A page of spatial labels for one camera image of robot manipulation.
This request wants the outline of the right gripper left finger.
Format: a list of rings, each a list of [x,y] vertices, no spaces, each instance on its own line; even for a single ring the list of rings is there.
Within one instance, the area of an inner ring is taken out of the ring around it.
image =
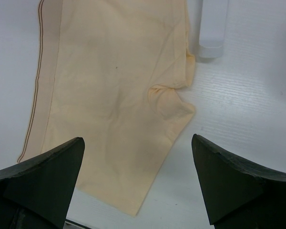
[[[0,170],[0,229],[62,229],[84,149],[76,137]]]

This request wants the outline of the beige underwear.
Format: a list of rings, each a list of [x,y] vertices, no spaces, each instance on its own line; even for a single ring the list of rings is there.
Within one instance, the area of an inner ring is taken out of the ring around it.
[[[77,188],[135,216],[194,115],[184,0],[42,0],[33,105],[18,162],[82,137]]]

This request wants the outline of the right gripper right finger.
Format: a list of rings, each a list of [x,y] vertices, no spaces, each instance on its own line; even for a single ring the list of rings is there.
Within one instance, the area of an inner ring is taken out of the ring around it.
[[[192,152],[210,225],[286,229],[286,173],[235,155],[197,134]]]

